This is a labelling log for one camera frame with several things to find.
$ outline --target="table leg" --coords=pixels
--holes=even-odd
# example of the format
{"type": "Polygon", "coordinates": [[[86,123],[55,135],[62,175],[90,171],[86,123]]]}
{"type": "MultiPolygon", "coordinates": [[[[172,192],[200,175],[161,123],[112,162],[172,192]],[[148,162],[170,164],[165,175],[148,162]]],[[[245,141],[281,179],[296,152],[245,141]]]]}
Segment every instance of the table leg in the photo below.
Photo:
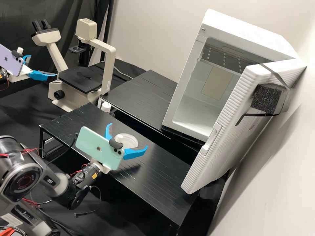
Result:
{"type": "Polygon", "coordinates": [[[43,149],[44,149],[44,130],[40,127],[39,128],[39,147],[41,149],[39,149],[39,155],[40,157],[43,157],[43,149]]]}

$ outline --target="yellow label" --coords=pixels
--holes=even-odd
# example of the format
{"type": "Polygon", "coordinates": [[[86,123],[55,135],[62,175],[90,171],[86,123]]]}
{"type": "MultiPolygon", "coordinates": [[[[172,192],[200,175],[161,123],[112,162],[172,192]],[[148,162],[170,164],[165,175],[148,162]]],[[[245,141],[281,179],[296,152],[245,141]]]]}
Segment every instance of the yellow label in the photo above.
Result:
{"type": "Polygon", "coordinates": [[[92,179],[95,179],[97,177],[97,173],[95,173],[94,175],[92,175],[92,179]]]}

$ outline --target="white bottle cap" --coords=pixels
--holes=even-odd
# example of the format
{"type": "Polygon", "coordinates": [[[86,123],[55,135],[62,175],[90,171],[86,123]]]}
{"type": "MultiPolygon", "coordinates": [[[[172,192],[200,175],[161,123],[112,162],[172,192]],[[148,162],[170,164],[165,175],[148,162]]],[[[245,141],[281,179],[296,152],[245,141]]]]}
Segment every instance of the white bottle cap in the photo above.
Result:
{"type": "Polygon", "coordinates": [[[101,110],[104,111],[104,112],[107,112],[109,113],[111,111],[111,104],[108,103],[108,102],[103,102],[102,103],[102,107],[101,107],[101,110]]]}
{"type": "Polygon", "coordinates": [[[23,48],[17,48],[17,53],[22,54],[23,53],[23,48]]]}
{"type": "Polygon", "coordinates": [[[123,139],[124,139],[124,136],[121,135],[121,134],[117,134],[117,135],[115,136],[115,140],[116,140],[116,142],[118,142],[118,143],[123,143],[123,142],[122,142],[123,139]]]}

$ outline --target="label sticker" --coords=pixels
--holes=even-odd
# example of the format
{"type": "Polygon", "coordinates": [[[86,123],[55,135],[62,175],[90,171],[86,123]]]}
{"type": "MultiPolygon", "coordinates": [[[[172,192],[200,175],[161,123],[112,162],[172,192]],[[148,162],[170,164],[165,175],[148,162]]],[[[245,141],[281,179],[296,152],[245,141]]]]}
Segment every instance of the label sticker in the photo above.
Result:
{"type": "Polygon", "coordinates": [[[95,179],[97,177],[97,174],[94,173],[94,175],[92,175],[92,179],[95,179]]]}
{"type": "Polygon", "coordinates": [[[44,180],[45,180],[48,184],[50,184],[51,186],[55,186],[55,185],[56,185],[56,182],[53,181],[48,175],[46,175],[46,176],[44,177],[44,180]]]}
{"type": "Polygon", "coordinates": [[[22,221],[20,221],[18,218],[14,217],[10,213],[7,213],[3,216],[0,216],[0,218],[9,222],[8,226],[19,226],[19,225],[23,224],[22,221]]]}
{"type": "Polygon", "coordinates": [[[109,89],[110,89],[110,87],[111,87],[111,81],[108,81],[108,82],[107,82],[107,87],[106,87],[106,90],[109,90],[109,89]]]}

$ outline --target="black foam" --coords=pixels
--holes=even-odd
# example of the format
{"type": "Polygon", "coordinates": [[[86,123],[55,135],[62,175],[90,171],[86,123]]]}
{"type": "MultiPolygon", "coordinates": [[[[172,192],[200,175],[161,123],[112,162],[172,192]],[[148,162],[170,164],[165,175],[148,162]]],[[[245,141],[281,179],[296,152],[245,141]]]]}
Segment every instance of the black foam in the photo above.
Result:
{"type": "Polygon", "coordinates": [[[255,89],[251,107],[268,114],[279,114],[287,94],[287,89],[281,85],[259,84],[255,89]]]}

